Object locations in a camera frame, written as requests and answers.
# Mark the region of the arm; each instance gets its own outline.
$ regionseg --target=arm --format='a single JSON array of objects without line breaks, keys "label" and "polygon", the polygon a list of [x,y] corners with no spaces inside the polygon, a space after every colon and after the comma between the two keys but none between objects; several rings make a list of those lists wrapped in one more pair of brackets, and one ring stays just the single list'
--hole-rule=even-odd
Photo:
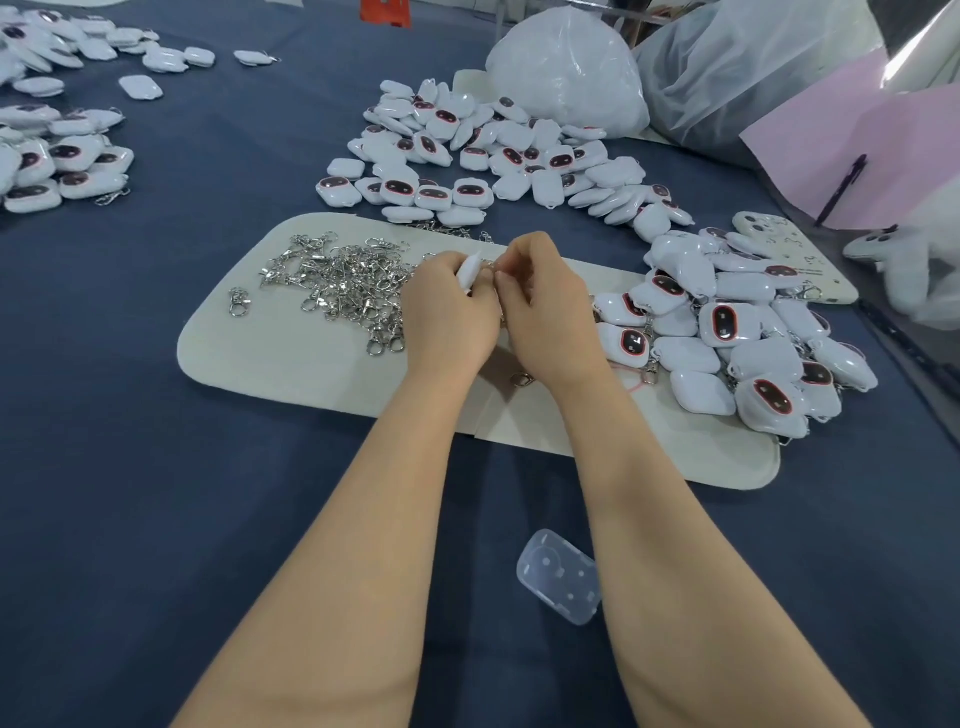
[{"label": "arm", "polygon": [[407,377],[176,728],[409,723],[450,442],[499,332],[492,274],[468,298],[464,258],[438,255],[404,288]]},{"label": "arm", "polygon": [[604,361],[586,287],[552,241],[519,238],[497,268],[516,354],[564,416],[637,722],[866,726],[658,445]]}]

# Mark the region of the white plastic bag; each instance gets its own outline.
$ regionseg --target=white plastic bag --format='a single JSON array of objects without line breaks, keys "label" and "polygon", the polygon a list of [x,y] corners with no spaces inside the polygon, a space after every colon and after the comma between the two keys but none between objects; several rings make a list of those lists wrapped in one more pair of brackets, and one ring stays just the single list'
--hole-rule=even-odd
[{"label": "white plastic bag", "polygon": [[654,129],[756,166],[741,132],[882,42],[866,0],[723,0],[660,28],[634,54]]},{"label": "white plastic bag", "polygon": [[563,7],[527,18],[493,46],[487,72],[497,94],[561,126],[618,137],[650,123],[630,48],[589,12]]}]

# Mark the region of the red outline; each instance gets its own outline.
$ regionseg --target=red outline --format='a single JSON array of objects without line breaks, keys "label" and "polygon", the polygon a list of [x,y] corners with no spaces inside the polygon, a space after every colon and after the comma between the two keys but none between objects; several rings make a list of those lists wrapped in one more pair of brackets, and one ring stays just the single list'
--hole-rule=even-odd
[{"label": "red outline", "polygon": [[[790,409],[788,409],[786,412],[780,412],[773,404],[771,404],[770,402],[768,402],[768,401],[767,401],[767,398],[765,398],[765,397],[763,396],[763,394],[760,392],[760,390],[759,390],[760,384],[766,384],[766,385],[771,386],[771,387],[773,387],[774,389],[776,389],[776,390],[777,390],[777,393],[786,400],[786,403],[790,406]],[[760,398],[763,400],[763,403],[766,404],[768,407],[770,407],[770,409],[772,409],[772,410],[773,410],[774,412],[776,412],[778,415],[784,415],[784,416],[786,416],[786,415],[792,415],[792,414],[793,414],[793,402],[790,401],[790,398],[787,397],[787,396],[783,393],[783,390],[781,390],[776,384],[774,384],[772,381],[770,381],[770,379],[755,379],[755,380],[754,380],[754,391],[755,391],[757,394],[760,395]]]}]

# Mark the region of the forearm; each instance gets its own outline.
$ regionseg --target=forearm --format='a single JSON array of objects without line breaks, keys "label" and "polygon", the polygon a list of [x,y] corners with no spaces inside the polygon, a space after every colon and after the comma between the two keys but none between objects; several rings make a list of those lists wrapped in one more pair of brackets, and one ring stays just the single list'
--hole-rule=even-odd
[{"label": "forearm", "polygon": [[178,726],[227,724],[227,716],[233,726],[406,725],[467,388],[403,382]]},{"label": "forearm", "polygon": [[691,494],[613,374],[557,397],[604,614],[649,726],[866,721]]}]

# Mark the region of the right hand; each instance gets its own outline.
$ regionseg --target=right hand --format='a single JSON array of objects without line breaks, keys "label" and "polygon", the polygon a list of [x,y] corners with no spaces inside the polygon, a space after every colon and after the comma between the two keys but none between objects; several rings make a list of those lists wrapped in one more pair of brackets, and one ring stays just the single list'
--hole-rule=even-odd
[{"label": "right hand", "polygon": [[610,370],[587,285],[545,232],[522,235],[496,261],[496,291],[514,353],[556,397]]}]

